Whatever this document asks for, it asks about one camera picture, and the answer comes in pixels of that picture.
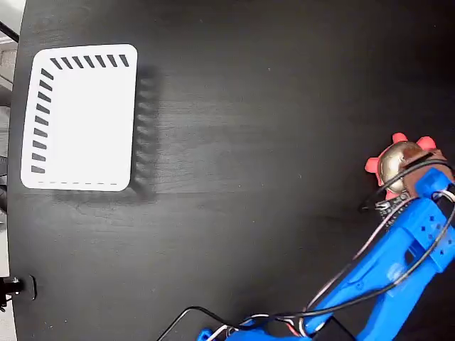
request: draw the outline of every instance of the black tabletop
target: black tabletop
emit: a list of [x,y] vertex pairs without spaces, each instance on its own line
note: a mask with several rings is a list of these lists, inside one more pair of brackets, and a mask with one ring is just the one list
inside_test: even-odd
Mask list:
[[[35,276],[38,296],[15,298],[18,339],[153,341],[193,304],[300,309],[374,230],[355,208],[392,133],[455,160],[454,39],[453,1],[28,1],[8,228],[11,273]],[[114,43],[139,53],[130,186],[25,188],[33,56]],[[435,278],[399,339],[453,333],[454,277]],[[356,332],[366,309],[338,316]],[[169,340],[204,326],[188,316]]]

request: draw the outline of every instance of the white floor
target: white floor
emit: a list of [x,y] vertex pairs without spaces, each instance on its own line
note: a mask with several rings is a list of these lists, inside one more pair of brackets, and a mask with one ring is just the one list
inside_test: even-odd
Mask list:
[[[5,51],[0,54],[0,72],[12,80],[16,51]],[[6,156],[8,151],[9,108],[0,107],[0,155]],[[9,276],[8,239],[6,238],[6,217],[0,214],[0,277]],[[0,312],[0,340],[16,341],[13,308],[11,302],[6,312]]]

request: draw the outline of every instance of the robotic arm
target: robotic arm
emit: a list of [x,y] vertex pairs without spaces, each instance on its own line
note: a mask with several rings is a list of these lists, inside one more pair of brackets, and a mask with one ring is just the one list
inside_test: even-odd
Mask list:
[[[237,327],[234,325],[235,332],[227,341],[383,341],[397,335],[427,284],[436,274],[444,272],[455,256],[455,231],[451,226],[455,218],[455,185],[452,168],[435,149],[431,138],[422,138],[414,144],[403,134],[395,134],[393,141],[378,158],[369,159],[365,167],[378,177],[381,187],[375,195],[387,190],[387,201],[376,204],[377,209],[383,210],[384,220],[354,257],[357,260],[362,256],[361,260],[354,267],[345,268],[346,271],[326,285],[314,299],[317,301],[326,294],[314,310],[309,309],[312,301],[306,310],[291,315],[277,314],[262,322],[250,318]],[[383,227],[389,230],[366,252]],[[333,313],[370,298],[376,298],[375,307],[362,332],[354,337],[336,321]],[[278,318],[288,322],[288,319],[298,318],[300,333],[294,330],[294,334],[299,336],[273,337],[262,329],[265,323]],[[216,341],[222,329],[215,333],[203,330],[197,341]]]

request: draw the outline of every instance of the white tray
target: white tray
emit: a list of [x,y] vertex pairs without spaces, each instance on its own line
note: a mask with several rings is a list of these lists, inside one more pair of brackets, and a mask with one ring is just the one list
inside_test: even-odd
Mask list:
[[131,45],[53,48],[35,56],[22,141],[26,187],[128,186],[136,68]]

